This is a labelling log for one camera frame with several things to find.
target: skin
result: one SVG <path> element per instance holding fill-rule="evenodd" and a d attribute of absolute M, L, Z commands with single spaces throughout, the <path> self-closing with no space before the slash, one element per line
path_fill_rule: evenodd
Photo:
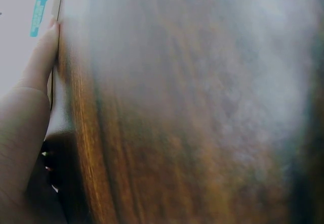
<path fill-rule="evenodd" d="M 0 223 L 66 223 L 39 158 L 50 119 L 47 81 L 58 49 L 52 19 L 21 79 L 0 100 Z"/>

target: wooden surface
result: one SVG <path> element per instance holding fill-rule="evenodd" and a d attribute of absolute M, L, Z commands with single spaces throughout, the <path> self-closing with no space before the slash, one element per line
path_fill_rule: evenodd
<path fill-rule="evenodd" d="M 70 223 L 324 223 L 322 1 L 63 0 Z"/>

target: fingernail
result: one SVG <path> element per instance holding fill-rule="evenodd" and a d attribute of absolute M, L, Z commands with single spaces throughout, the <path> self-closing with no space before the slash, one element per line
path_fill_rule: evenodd
<path fill-rule="evenodd" d="M 52 16 L 52 18 L 51 18 L 51 20 L 50 20 L 50 23 L 49 23 L 49 25 L 48 25 L 48 29 L 50 29 L 50 28 L 52 28 L 53 27 L 53 25 L 55 25 L 55 22 L 56 22 L 56 19 Z"/>

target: teal label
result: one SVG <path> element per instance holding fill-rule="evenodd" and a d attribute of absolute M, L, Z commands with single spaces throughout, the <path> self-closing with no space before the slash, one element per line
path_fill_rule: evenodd
<path fill-rule="evenodd" d="M 38 30 L 43 19 L 46 2 L 47 0 L 36 0 L 34 13 L 32 16 L 31 30 L 30 30 L 31 37 L 37 37 L 38 35 Z"/>

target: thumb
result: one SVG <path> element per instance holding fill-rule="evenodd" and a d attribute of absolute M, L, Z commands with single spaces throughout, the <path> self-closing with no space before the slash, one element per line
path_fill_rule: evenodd
<path fill-rule="evenodd" d="M 0 201 L 19 201 L 47 131 L 47 81 L 57 53 L 59 25 L 39 40 L 17 85 L 0 100 Z"/>
<path fill-rule="evenodd" d="M 30 87 L 47 94 L 47 81 L 57 53 L 59 25 L 51 19 L 46 33 L 39 39 L 29 63 L 16 87 Z"/>

